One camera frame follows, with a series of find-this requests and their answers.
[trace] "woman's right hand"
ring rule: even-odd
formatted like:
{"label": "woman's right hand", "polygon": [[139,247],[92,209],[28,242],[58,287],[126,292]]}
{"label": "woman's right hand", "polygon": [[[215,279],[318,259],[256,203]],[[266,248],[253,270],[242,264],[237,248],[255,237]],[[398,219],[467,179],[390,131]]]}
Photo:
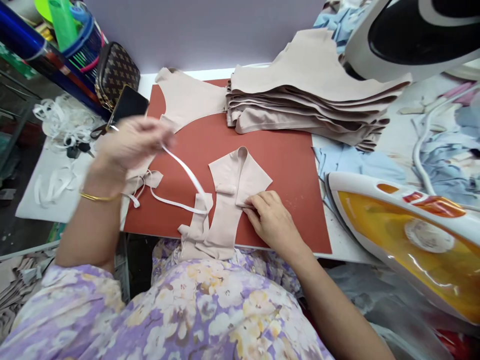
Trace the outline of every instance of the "woman's right hand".
{"label": "woman's right hand", "polygon": [[262,191],[249,197],[247,205],[253,205],[258,214],[249,208],[247,214],[255,232],[280,257],[289,263],[310,248],[304,243],[288,212],[275,191]]}

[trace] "sleeve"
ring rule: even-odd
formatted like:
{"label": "sleeve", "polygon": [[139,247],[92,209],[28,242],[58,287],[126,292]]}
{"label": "sleeve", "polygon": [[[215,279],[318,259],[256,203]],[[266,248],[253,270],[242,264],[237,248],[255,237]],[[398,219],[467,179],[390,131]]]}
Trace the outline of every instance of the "sleeve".
{"label": "sleeve", "polygon": [[92,265],[52,265],[41,285],[18,313],[0,359],[93,359],[125,308],[119,282]]}

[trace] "person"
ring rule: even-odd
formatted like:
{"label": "person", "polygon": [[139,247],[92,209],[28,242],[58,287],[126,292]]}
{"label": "person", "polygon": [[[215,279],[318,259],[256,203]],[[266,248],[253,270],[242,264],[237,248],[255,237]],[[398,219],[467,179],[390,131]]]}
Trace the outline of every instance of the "person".
{"label": "person", "polygon": [[[229,261],[178,261],[178,246],[159,241],[151,288],[125,305],[112,274],[126,172],[173,142],[150,117],[124,119],[103,139],[83,184],[90,198],[80,198],[0,359],[393,359],[274,191],[249,198],[256,211],[244,212],[276,254],[235,249]],[[318,332],[294,297],[300,291]]]}

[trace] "steam iron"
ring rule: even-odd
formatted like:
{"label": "steam iron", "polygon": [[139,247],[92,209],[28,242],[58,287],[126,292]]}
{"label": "steam iron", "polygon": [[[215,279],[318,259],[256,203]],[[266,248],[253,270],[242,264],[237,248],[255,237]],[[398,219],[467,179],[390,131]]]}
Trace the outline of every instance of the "steam iron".
{"label": "steam iron", "polygon": [[374,177],[325,178],[354,239],[439,309],[480,324],[480,218],[444,197]]}

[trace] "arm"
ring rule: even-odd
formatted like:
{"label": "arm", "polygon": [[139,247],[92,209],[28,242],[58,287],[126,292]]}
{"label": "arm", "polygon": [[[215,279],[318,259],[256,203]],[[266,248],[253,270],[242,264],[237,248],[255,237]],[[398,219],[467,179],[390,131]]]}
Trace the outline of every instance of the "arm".
{"label": "arm", "polygon": [[88,170],[83,192],[111,201],[81,197],[63,233],[55,262],[70,268],[90,264],[114,271],[115,249],[120,232],[120,193],[128,169],[158,153],[161,144],[171,145],[172,133],[158,119],[134,116],[119,125],[119,132],[103,139],[100,151]]}
{"label": "arm", "polygon": [[244,208],[256,233],[297,275],[321,339],[337,359],[394,360],[367,320],[347,299],[303,242],[292,216],[275,191],[248,200],[258,211]]}

